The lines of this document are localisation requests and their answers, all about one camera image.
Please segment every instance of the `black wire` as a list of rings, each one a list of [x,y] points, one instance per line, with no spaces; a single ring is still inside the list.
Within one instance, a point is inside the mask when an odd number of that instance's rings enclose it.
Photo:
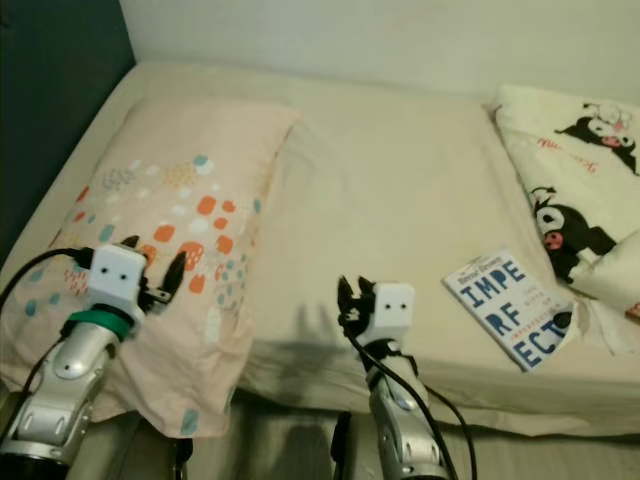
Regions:
[[[0,295],[0,319],[2,318],[2,309],[4,307],[5,302],[7,301],[7,298],[9,298],[9,294],[14,289],[14,287],[18,284],[20,279],[24,277],[24,275],[29,270],[35,267],[38,263],[48,258],[55,257],[56,255],[67,255],[69,257],[74,257],[79,252],[80,250],[77,250],[75,248],[57,248],[54,250],[49,250],[48,252],[44,252],[38,255],[37,257],[29,260],[26,264],[24,264],[23,267],[20,270],[18,270],[16,274],[11,278],[7,286],[2,291],[2,295]],[[13,409],[11,418],[9,419],[9,422],[6,424],[4,431],[2,432],[2,435],[0,435],[0,441],[5,438],[7,433],[9,433],[9,429],[11,428],[11,425],[13,424],[13,422],[16,419],[16,416],[18,415],[20,407],[22,406],[24,401],[29,397],[29,390],[31,389],[31,384],[33,383],[33,379],[35,378],[36,374],[40,370],[40,367],[42,366],[44,359],[47,357],[47,355],[49,355],[49,353],[51,353],[51,351],[56,347],[56,345],[58,345],[58,343],[60,343],[60,340],[56,341],[53,345],[51,345],[51,347],[49,347],[49,349],[44,353],[44,355],[42,355],[42,357],[40,357],[40,359],[33,366],[33,368],[31,369],[31,372],[29,372],[27,381],[25,382],[24,386],[22,387],[22,391],[20,392],[20,398],[18,400],[18,404]]]
[[[462,428],[462,433],[464,435],[465,440],[467,441],[467,447],[469,448],[469,461],[471,463],[471,479],[477,480],[478,479],[478,463],[476,459],[476,448],[473,444],[473,438],[471,437],[471,431],[469,430],[469,425],[467,425],[467,422],[464,421],[464,417],[462,416],[460,411],[456,408],[456,406],[453,403],[451,403],[451,401],[447,397],[445,397],[441,393],[436,392],[433,388],[428,387],[426,385],[424,385],[424,388],[426,388],[431,395],[433,395],[442,403],[444,403],[447,407],[449,407],[449,409],[453,412],[453,414],[456,416],[456,418],[460,422],[460,428]]]
[[[420,411],[427,419],[427,423],[429,424],[429,427],[433,432],[433,437],[434,437],[434,440],[436,441],[436,444],[438,445],[438,447],[440,447],[440,450],[442,452],[442,457],[444,459],[444,463],[447,467],[447,470],[449,471],[449,474],[451,475],[450,480],[459,480],[458,473],[456,472],[456,468],[453,464],[453,460],[451,459],[451,455],[449,454],[449,449],[447,448],[447,444],[445,443],[444,438],[442,437],[442,433],[440,432],[440,429],[436,423],[435,418],[433,418],[433,415],[431,415],[429,408],[425,405],[424,400],[422,400],[422,397],[420,397],[420,394],[416,392],[415,389],[411,385],[409,385],[406,382],[406,380],[404,380],[400,375],[398,375],[396,372],[391,370],[389,367],[387,367],[386,365],[378,361],[369,352],[367,352],[365,348],[360,344],[360,342],[358,342],[358,340],[356,340],[356,338],[350,332],[346,322],[344,322],[342,319],[339,319],[338,322],[340,323],[340,325],[344,330],[345,337],[347,337],[347,340],[351,342],[351,345],[353,345],[353,347],[358,351],[358,353],[361,356],[366,357],[367,360],[369,360],[373,365],[375,365],[378,370],[380,370],[386,376],[394,380],[398,385],[404,388],[409,393],[409,395],[413,397],[413,399],[418,404]]]

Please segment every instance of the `bed frame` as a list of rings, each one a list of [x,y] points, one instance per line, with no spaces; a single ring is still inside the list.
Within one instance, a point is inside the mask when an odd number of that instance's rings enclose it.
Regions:
[[[1,0],[0,264],[134,66],[118,0]]]

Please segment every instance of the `green band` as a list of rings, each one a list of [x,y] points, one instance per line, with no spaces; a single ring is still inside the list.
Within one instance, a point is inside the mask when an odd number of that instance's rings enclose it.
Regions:
[[[131,325],[126,320],[115,313],[105,312],[104,310],[85,310],[71,314],[69,322],[93,323],[101,327],[111,330],[122,342],[131,331]]]

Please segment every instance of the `book cover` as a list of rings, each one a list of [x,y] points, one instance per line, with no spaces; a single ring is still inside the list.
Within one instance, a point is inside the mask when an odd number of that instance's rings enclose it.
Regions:
[[[569,328],[571,301],[545,288],[506,248],[443,282],[524,371],[553,355]]]

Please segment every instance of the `mattress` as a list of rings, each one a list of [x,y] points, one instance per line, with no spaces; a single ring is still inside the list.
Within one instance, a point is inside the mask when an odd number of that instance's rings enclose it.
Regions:
[[[638,355],[613,356],[586,341],[588,301],[577,309],[574,338],[524,374],[441,285],[468,260],[508,246],[557,288],[515,171],[470,99],[142,63],[79,142],[6,262],[2,284],[46,248],[128,109],[167,94],[275,101],[305,115],[277,172],[248,283],[256,336],[241,387],[293,406],[367,410],[362,367],[335,321],[338,276],[361,274],[416,287],[404,350],[470,423],[527,435],[640,431]],[[640,328],[630,331],[640,338]],[[434,412],[452,418],[437,404]]]

